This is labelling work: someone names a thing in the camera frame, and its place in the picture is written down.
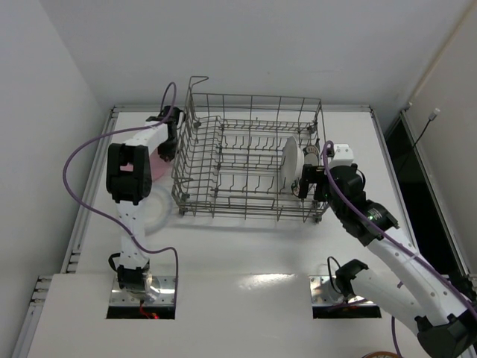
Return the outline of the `white plate with green rim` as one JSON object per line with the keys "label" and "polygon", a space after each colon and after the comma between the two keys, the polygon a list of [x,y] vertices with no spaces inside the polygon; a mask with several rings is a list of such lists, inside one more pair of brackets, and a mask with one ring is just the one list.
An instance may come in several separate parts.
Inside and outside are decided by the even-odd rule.
{"label": "white plate with green rim", "polygon": [[297,168],[295,171],[295,179],[291,184],[291,193],[295,197],[299,197],[300,192],[300,179],[303,172],[303,166],[309,164],[312,166],[318,166],[320,164],[319,160],[319,150],[315,145],[307,145],[302,149],[298,154],[297,159]]}

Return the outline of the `white deep plate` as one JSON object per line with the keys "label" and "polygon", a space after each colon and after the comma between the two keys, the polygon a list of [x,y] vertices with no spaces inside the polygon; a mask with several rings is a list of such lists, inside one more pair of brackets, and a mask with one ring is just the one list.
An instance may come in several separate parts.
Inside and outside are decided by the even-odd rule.
{"label": "white deep plate", "polygon": [[292,192],[293,185],[300,180],[304,164],[303,150],[294,136],[290,136],[282,150],[280,181],[284,192]]}

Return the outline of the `pink plate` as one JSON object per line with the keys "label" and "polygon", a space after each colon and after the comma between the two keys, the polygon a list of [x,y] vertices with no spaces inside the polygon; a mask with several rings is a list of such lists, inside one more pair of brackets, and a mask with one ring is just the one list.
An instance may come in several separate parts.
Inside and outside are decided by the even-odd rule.
{"label": "pink plate", "polygon": [[161,177],[167,174],[172,167],[172,162],[162,159],[157,149],[150,155],[149,162],[151,168],[151,180],[153,182],[158,181]]}

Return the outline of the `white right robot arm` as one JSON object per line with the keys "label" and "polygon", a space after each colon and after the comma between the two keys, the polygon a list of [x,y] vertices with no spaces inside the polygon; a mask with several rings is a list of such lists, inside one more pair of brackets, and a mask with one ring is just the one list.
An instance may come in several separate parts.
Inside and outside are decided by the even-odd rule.
{"label": "white right robot arm", "polygon": [[354,259],[329,273],[322,290],[329,301],[360,296],[401,321],[431,357],[459,357],[476,343],[476,303],[461,294],[420,255],[380,203],[367,198],[358,166],[306,164],[299,196],[316,186],[349,235],[356,238],[399,278],[389,283],[368,264]]}

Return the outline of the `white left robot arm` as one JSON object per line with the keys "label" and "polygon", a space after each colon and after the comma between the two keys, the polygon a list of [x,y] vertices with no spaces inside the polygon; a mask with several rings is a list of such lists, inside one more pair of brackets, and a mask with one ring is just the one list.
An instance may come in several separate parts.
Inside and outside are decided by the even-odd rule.
{"label": "white left robot arm", "polygon": [[131,138],[108,148],[106,188],[126,231],[121,238],[116,274],[119,288],[133,295],[147,294],[152,284],[144,208],[153,184],[151,156],[164,161],[174,159],[181,116],[181,109],[166,106],[157,116],[149,117],[145,127]]}

